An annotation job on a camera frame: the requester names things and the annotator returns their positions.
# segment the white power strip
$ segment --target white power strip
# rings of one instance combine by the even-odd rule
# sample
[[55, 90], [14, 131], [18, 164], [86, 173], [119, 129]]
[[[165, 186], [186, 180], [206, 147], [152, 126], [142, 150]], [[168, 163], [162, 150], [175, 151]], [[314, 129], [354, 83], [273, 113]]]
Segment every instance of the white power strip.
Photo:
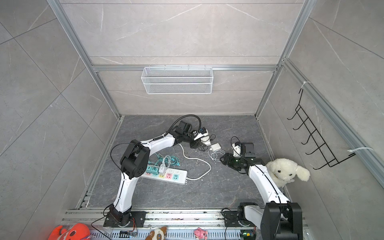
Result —
[[168, 168], [164, 173], [164, 175], [145, 172], [143, 175], [141, 175], [141, 177], [163, 181], [163, 182], [171, 182], [171, 183], [185, 185], [187, 181], [187, 171]]

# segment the pink plush toy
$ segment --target pink plush toy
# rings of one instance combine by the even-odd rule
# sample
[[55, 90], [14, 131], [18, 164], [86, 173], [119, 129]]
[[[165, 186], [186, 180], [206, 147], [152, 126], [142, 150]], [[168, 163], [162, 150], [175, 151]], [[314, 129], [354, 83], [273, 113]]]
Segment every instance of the pink plush toy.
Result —
[[194, 234], [195, 234], [195, 237], [197, 239], [205, 239], [207, 240], [207, 235], [208, 235], [208, 232], [207, 231], [204, 231], [202, 230], [201, 228], [197, 228], [195, 231], [194, 231]]

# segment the wire basket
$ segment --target wire basket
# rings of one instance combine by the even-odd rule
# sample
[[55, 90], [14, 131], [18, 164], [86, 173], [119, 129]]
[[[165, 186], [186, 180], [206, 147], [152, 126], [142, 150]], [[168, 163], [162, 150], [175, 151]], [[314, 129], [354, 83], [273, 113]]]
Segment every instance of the wire basket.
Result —
[[214, 75], [210, 67], [146, 67], [141, 75], [148, 94], [211, 93]]

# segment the black wire rack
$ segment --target black wire rack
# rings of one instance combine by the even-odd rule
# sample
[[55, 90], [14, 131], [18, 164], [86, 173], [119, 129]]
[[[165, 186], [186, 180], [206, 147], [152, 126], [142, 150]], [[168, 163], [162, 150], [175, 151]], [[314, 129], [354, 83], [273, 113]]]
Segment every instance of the black wire rack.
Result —
[[[307, 155], [311, 155], [311, 154], [313, 154], [314, 152], [316, 152], [317, 150], [319, 150], [319, 151], [321, 152], [321, 155], [323, 156], [324, 160], [327, 162], [327, 163], [324, 164], [323, 166], [321, 166], [321, 167], [319, 167], [319, 168], [313, 168], [313, 169], [314, 169], [314, 170], [318, 170], [318, 169], [320, 169], [320, 168], [322, 168], [322, 167], [325, 167], [326, 165], [328, 165], [329, 167], [334, 167], [335, 165], [344, 162], [344, 161], [347, 160], [348, 158], [351, 158], [351, 157], [355, 156], [355, 155], [356, 155], [355, 153], [351, 153], [350, 155], [348, 155], [347, 158], [345, 158], [345, 159], [343, 159], [343, 160], [341, 160], [341, 161], [338, 160], [338, 159], [336, 158], [336, 156], [333, 154], [332, 150], [329, 148], [328, 144], [327, 144], [326, 141], [324, 140], [324, 138], [323, 138], [323, 136], [321, 135], [321, 133], [317, 130], [317, 128], [316, 128], [316, 126], [313, 124], [312, 120], [309, 118], [309, 116], [307, 115], [307, 113], [304, 111], [304, 109], [303, 109], [302, 106], [300, 105], [301, 97], [303, 96], [303, 89], [300, 89], [299, 94], [300, 94], [300, 100], [299, 100], [299, 104], [298, 104], [297, 107], [295, 108], [295, 114], [293, 115], [293, 117], [291, 117], [291, 118], [287, 118], [287, 119], [288, 119], [288, 120], [292, 120], [296, 115], [299, 116], [299, 118], [300, 118], [301, 121], [302, 121], [302, 124], [301, 124], [298, 128], [296, 128], [296, 129], [293, 128], [293, 130], [296, 131], [296, 130], [300, 129], [302, 126], [305, 126], [305, 128], [307, 129], [307, 131], [308, 131], [309, 134], [310, 134], [310, 135], [308, 136], [307, 141], [306, 141], [305, 143], [302, 142], [301, 144], [303, 144], [303, 145], [307, 144], [307, 143], [309, 142], [310, 138], [312, 137], [313, 141], [315, 142], [315, 144], [316, 144], [316, 146], [317, 146], [317, 148], [316, 148], [313, 152], [311, 152], [311, 153], [305, 153], [305, 154], [307, 154]], [[304, 115], [305, 115], [305, 117], [303, 117], [303, 118], [302, 118], [302, 117], [300, 116], [300, 114], [298, 113], [300, 109], [303, 111], [303, 113], [304, 113]], [[309, 123], [311, 123], [311, 124], [313, 125], [313, 128], [314, 128], [313, 131], [310, 131], [310, 128], [309, 128], [309, 126], [307, 125], [307, 124], [309, 124]], [[314, 133], [318, 133], [318, 135], [321, 137], [322, 144], [318, 143], [318, 142], [316, 141], [316, 139], [313, 137], [313, 134], [314, 134]], [[321, 149], [321, 147], [323, 147], [323, 146], [326, 147], [326, 148], [329, 150], [329, 152], [331, 153], [331, 155], [332, 155], [332, 160], [328, 161], [327, 158], [325, 157], [325, 155], [324, 155], [324, 150]]]

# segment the stuffed animal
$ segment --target stuffed animal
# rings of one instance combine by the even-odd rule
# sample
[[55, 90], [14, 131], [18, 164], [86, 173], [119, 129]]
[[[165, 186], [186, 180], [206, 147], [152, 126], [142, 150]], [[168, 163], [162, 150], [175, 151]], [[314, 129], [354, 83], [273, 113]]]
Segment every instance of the stuffed animal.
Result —
[[167, 235], [167, 227], [156, 228], [151, 231], [145, 240], [164, 240]]
[[80, 240], [91, 238], [91, 232], [85, 224], [77, 223], [69, 230], [62, 227], [63, 226], [55, 227], [51, 235], [49, 235], [48, 240]]
[[308, 181], [311, 175], [306, 168], [286, 158], [278, 158], [265, 166], [277, 187], [284, 187], [287, 183], [294, 182], [293, 178], [296, 175], [302, 181]]
[[201, 228], [197, 228], [194, 232], [196, 239], [204, 239], [207, 240], [208, 238], [208, 232], [202, 230]]

